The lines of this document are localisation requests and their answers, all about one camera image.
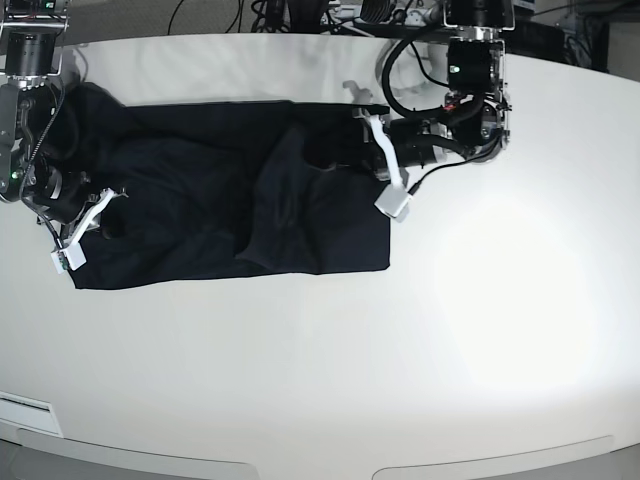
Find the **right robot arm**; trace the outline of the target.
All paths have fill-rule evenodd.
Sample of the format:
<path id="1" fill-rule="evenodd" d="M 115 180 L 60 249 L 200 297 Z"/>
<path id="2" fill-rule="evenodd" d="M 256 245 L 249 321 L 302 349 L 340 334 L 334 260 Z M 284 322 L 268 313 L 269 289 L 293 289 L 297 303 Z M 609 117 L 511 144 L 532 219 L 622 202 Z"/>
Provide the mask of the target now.
<path id="1" fill-rule="evenodd" d="M 108 143 L 63 77 L 66 1 L 4 1 L 1 200 L 21 203 L 61 246 L 98 205 Z"/>

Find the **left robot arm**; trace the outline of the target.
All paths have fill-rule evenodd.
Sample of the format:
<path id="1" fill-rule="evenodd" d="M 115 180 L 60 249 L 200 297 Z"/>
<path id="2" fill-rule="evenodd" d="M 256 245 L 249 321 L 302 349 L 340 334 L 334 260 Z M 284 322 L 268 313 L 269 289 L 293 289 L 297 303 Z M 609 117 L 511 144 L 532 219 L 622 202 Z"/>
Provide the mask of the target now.
<path id="1" fill-rule="evenodd" d="M 509 1 L 439 1 L 423 26 L 410 30 L 382 58 L 380 86 L 395 120 L 383 121 L 364 107 L 356 108 L 351 127 L 331 129 L 305 147 L 308 163 L 321 170 L 361 169 L 404 187 L 405 170 L 450 167 L 449 154 L 460 164 L 482 164 L 493 159 L 509 141 L 507 120 L 511 106 L 504 92 L 501 68 L 504 30 L 515 26 Z M 391 71 L 405 49 L 415 41 L 446 28 L 447 93 L 442 105 L 409 109 L 391 87 Z"/>

